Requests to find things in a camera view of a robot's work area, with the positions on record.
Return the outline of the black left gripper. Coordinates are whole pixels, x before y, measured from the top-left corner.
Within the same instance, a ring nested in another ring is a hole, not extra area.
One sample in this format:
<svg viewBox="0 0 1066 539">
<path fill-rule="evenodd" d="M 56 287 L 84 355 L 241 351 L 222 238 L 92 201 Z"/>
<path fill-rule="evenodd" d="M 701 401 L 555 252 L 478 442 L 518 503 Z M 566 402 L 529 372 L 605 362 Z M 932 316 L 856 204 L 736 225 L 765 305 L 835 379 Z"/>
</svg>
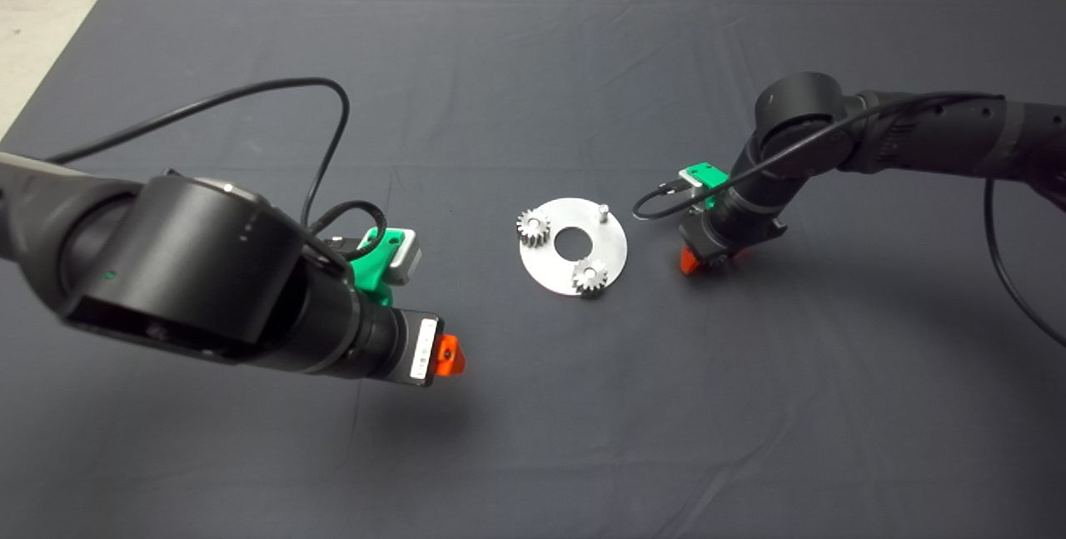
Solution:
<svg viewBox="0 0 1066 539">
<path fill-rule="evenodd" d="M 393 311 L 397 320 L 395 356 L 389 382 L 430 387 L 435 377 L 458 377 L 466 356 L 454 334 L 441 334 L 443 321 L 434 312 Z"/>
</svg>

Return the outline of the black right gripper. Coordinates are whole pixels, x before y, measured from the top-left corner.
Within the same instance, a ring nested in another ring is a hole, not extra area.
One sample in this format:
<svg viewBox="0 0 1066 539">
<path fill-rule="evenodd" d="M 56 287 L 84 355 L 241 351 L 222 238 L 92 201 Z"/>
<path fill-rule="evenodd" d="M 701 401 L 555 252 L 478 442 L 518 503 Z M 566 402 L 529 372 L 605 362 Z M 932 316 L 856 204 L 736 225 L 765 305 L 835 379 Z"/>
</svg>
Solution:
<svg viewBox="0 0 1066 539">
<path fill-rule="evenodd" d="M 720 262 L 743 261 L 752 257 L 753 246 L 784 236 L 788 225 L 779 217 L 715 217 L 689 215 L 678 227 L 682 239 L 679 270 L 693 276 L 704 267 Z"/>
</svg>

